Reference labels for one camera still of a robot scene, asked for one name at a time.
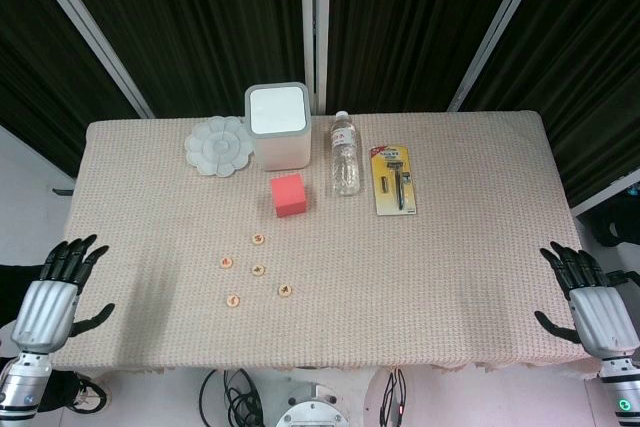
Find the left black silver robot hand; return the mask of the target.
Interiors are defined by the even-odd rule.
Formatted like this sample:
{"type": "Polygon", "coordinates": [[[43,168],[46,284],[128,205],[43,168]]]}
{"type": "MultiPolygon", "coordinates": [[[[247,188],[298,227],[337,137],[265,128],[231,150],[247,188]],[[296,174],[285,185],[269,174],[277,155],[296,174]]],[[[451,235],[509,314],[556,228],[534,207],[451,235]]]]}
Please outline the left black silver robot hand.
{"type": "Polygon", "coordinates": [[[68,339],[102,325],[115,309],[106,304],[94,317],[75,319],[79,298],[97,261],[108,252],[107,245],[90,248],[97,236],[63,241],[48,254],[36,280],[23,298],[11,335],[20,350],[51,354],[68,339]]]}

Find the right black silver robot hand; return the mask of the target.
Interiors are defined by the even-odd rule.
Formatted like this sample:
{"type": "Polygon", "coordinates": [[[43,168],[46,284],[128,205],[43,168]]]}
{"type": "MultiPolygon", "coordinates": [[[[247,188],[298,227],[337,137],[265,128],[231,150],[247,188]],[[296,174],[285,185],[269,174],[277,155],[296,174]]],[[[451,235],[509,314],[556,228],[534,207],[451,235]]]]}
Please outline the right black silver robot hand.
{"type": "Polygon", "coordinates": [[[624,273],[605,273],[596,259],[583,250],[575,251],[556,242],[550,246],[540,253],[568,303],[573,326],[560,327],[541,311],[534,313],[538,323],[552,336],[579,344],[600,360],[632,356],[639,349],[639,337],[616,289],[624,273]]]}

